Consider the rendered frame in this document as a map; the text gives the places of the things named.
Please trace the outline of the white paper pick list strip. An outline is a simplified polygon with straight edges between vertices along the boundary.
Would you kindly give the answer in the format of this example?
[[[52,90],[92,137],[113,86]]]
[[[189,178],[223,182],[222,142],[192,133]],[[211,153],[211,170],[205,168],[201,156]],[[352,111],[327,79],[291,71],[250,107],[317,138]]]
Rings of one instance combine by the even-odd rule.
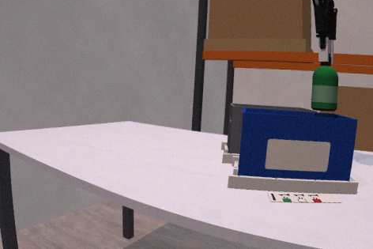
[[[270,202],[342,203],[334,194],[267,194]]]

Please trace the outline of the green bottle with pale green label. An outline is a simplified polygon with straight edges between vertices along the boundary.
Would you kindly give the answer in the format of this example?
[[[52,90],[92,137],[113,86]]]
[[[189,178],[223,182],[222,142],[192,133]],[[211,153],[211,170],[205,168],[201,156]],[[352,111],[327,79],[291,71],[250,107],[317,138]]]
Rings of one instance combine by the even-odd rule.
[[[312,77],[311,108],[316,111],[336,111],[338,94],[337,71],[329,61],[321,62]]]

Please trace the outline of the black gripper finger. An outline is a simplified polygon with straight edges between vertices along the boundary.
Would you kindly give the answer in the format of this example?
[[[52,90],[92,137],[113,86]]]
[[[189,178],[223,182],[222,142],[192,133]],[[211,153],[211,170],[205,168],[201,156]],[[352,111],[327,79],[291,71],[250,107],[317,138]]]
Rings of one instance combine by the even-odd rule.
[[[326,0],[326,9],[323,7],[323,0],[312,0],[315,11],[315,30],[318,35],[318,61],[329,61],[329,37],[328,21],[331,0]],[[320,37],[320,38],[319,38]]]
[[[329,37],[329,53],[331,57],[331,63],[333,63],[333,41],[336,40],[336,26],[337,26],[337,9],[334,9],[333,1],[331,1],[330,10],[331,10],[331,13],[329,13],[328,37]]]

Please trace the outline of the grey divided crate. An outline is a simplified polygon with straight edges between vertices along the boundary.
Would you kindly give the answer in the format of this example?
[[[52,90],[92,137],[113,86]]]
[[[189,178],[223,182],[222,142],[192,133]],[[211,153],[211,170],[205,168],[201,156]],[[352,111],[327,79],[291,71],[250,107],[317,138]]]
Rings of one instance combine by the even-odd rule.
[[[293,107],[280,107],[280,106],[267,106],[267,105],[254,105],[254,104],[231,104],[232,114],[230,113],[230,131],[228,134],[228,153],[239,154],[240,152],[240,141],[243,125],[243,108],[260,108],[260,109],[277,109],[286,111],[307,111],[317,112],[306,108],[293,108]],[[282,109],[278,109],[282,108]],[[293,109],[293,110],[290,110]],[[232,117],[232,122],[231,122]]]

